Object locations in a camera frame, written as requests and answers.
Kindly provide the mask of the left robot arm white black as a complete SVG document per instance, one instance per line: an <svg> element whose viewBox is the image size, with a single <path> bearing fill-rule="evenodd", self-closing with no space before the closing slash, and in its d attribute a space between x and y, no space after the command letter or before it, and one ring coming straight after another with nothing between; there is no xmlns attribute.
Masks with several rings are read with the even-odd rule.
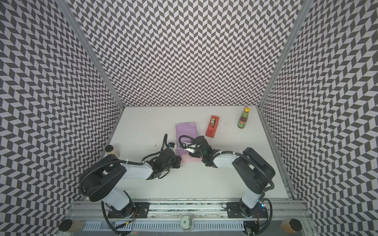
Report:
<svg viewBox="0 0 378 236"><path fill-rule="evenodd" d="M157 157L143 162L121 160L109 154L85 170L79 178L79 193L92 202L101 201L118 211L123 218L135 214L136 206L124 190L116 187L126 179L154 180L164 177L170 169L179 169L182 158L166 148Z"/></svg>

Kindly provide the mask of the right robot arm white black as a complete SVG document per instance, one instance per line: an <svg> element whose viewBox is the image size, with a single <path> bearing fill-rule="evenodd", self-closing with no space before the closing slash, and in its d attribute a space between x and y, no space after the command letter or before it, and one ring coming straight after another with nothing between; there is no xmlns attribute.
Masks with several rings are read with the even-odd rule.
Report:
<svg viewBox="0 0 378 236"><path fill-rule="evenodd" d="M239 201L244 217L252 217L257 206L261 206L260 202L266 192L275 188L274 168L251 147L243 152L221 151L213 149L204 136L193 139L183 147L190 156L200 158L207 167L225 167L236 170L246 185L246 191Z"/></svg>

